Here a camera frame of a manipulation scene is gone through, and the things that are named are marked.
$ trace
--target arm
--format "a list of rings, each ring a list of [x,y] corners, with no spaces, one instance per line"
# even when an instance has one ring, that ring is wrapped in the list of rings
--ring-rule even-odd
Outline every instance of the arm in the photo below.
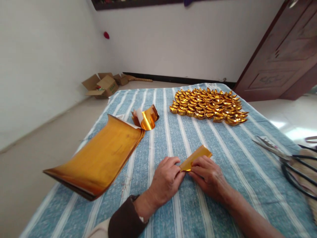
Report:
[[[207,156],[193,162],[189,175],[209,197],[228,210],[246,237],[284,237],[227,183],[220,167]]]
[[[185,172],[180,173],[178,157],[165,157],[155,170],[148,190],[130,196],[112,217],[100,223],[88,238],[138,237],[150,217],[178,191]]]

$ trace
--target brown door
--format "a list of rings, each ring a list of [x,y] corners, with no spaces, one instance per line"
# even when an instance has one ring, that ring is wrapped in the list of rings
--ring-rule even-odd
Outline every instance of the brown door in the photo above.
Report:
[[[316,63],[317,0],[285,1],[234,90],[247,101],[281,98]]]

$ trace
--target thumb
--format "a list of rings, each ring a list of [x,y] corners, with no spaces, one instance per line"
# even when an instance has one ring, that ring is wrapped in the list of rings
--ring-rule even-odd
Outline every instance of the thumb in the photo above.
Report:
[[[204,190],[207,189],[207,184],[205,182],[205,180],[203,180],[200,176],[198,176],[197,174],[195,174],[194,172],[189,172],[188,173],[189,176],[191,176],[196,183],[198,183],[198,185]]]
[[[181,185],[184,177],[186,175],[186,172],[179,172],[176,177],[175,177],[175,180],[174,180],[174,184],[175,186],[177,187],[177,189],[179,188],[179,186]]]

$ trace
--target pile of gold ingots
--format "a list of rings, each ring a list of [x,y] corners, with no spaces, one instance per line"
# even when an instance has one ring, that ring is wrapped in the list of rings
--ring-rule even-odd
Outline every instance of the pile of gold ingots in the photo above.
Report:
[[[229,93],[210,88],[178,91],[175,94],[175,101],[169,107],[173,114],[181,116],[195,117],[199,120],[211,119],[220,123],[225,121],[230,126],[236,126],[248,119],[249,112],[240,111],[242,109],[240,98]]]

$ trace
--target bed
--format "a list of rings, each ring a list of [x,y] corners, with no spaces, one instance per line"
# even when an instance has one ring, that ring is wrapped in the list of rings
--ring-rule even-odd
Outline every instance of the bed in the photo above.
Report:
[[[207,88],[229,92],[224,84],[196,84],[183,90]],[[248,121],[236,127],[212,120],[174,115],[169,105],[180,88],[117,91],[85,137],[79,151],[107,123],[107,114],[132,122],[131,111],[152,104],[160,119],[145,133],[139,146],[111,187],[93,202],[57,183],[39,206],[20,237],[86,237],[109,218],[130,194],[140,194],[151,184],[155,168],[165,156],[184,161],[204,144],[221,167],[227,181],[286,237],[317,237],[313,216],[304,196],[281,173],[277,158],[252,139],[262,136],[284,153],[299,147],[263,115],[242,100]],[[225,209],[186,175],[178,193],[151,218],[141,237],[241,237]]]

